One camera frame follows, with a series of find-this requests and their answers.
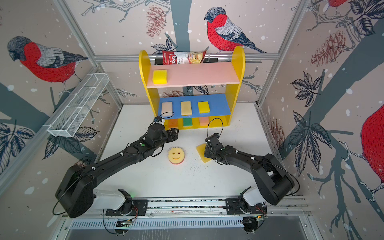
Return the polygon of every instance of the red bird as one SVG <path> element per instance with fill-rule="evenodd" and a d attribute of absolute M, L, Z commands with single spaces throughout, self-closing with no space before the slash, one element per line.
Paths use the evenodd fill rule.
<path fill-rule="evenodd" d="M 207 11 L 204 17 L 207 20 L 208 39 L 221 51 L 233 51 L 235 47 L 252 48 L 260 53 L 266 53 L 258 49 L 243 33 L 240 27 L 231 22 L 224 8 L 213 7 Z"/>
<path fill-rule="evenodd" d="M 375 193 L 384 188 L 384 105 L 365 120 L 361 129 L 361 144 L 364 159 L 381 180 L 374 190 L 360 182 L 372 194 L 372 199 L 368 200 L 374 202 Z"/>
<path fill-rule="evenodd" d="M 63 51 L 60 48 L 46 47 L 30 39 L 17 36 L 8 42 L 8 52 L 13 61 L 20 60 L 36 77 L 51 83 L 63 83 L 72 75 L 77 64 L 88 59 L 79 54 Z"/>

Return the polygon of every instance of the yellow shelf side panel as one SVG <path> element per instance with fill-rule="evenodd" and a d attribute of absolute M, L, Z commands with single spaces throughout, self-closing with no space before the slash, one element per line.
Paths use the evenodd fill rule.
<path fill-rule="evenodd" d="M 149 103 L 151 104 L 153 114 L 155 116 L 158 116 L 160 96 L 159 96 L 159 92 L 157 91 L 157 88 L 149 88 L 149 89 L 147 88 L 149 72 L 151 70 L 151 62 L 145 50 L 140 51 L 139 68 L 140 68 L 140 75 L 143 81 L 144 89 L 145 89 L 145 92 L 147 93 Z"/>
<path fill-rule="evenodd" d="M 239 95 L 239 91 L 241 88 L 241 84 L 244 77 L 245 72 L 245 53 L 244 49 L 240 46 L 237 46 L 232 54 L 232 66 L 236 72 L 237 77 L 239 78 L 239 84 L 227 84 L 225 89 L 225 96 L 227 97 L 227 102 L 229 109 L 231 111 L 231 115 L 225 116 L 226 122 L 229 126 L 231 123 L 233 111 L 235 109 L 237 96 Z"/>

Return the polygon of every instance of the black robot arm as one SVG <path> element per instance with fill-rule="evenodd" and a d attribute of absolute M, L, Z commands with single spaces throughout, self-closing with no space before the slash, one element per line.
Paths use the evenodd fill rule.
<path fill-rule="evenodd" d="M 282 166 L 272 154 L 255 156 L 238 151 L 232 146 L 223 147 L 218 140 L 219 136 L 218 133 L 214 133 L 205 139 L 207 146 L 204 156 L 252 173 L 260 194 L 270 204 L 277 205 L 295 186 L 292 178 L 284 170 L 278 168 Z"/>
<path fill-rule="evenodd" d="M 69 217 L 80 216 L 91 207 L 95 197 L 93 189 L 102 181 L 123 168 L 152 156 L 165 143 L 177 140 L 178 134 L 178 129 L 165 131 L 162 124 L 152 123 L 146 134 L 115 155 L 85 167 L 71 166 L 56 191 L 56 198 Z M 126 198 L 130 197 L 125 192 L 124 195 Z"/>

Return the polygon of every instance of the white wire basket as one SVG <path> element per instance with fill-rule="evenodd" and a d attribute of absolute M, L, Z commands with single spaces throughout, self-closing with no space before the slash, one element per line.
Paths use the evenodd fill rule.
<path fill-rule="evenodd" d="M 71 93 L 75 96 L 52 123 L 48 132 L 55 137 L 73 137 L 108 82 L 106 73 L 89 74 L 84 86 L 77 93 Z"/>

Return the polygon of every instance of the green sponge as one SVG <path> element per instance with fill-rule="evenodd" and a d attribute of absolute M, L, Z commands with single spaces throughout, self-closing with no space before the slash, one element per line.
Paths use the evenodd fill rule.
<path fill-rule="evenodd" d="M 183 118 L 183 126 L 184 127 L 192 127 L 192 118 Z"/>

